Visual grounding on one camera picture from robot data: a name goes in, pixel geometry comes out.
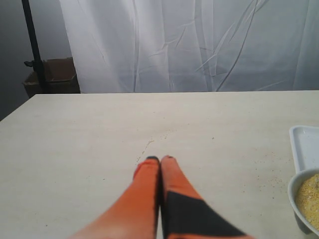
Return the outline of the black orange left gripper left finger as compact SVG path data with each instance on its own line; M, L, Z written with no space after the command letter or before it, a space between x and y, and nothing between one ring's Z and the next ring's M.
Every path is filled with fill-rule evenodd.
M138 164L133 181L117 201L72 239L155 239L159 212L160 162Z

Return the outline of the black orange left gripper right finger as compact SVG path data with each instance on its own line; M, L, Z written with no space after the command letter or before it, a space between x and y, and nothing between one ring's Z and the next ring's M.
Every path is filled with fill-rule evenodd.
M163 201L162 231L165 239L251 239L216 213L198 194L177 160L161 160Z

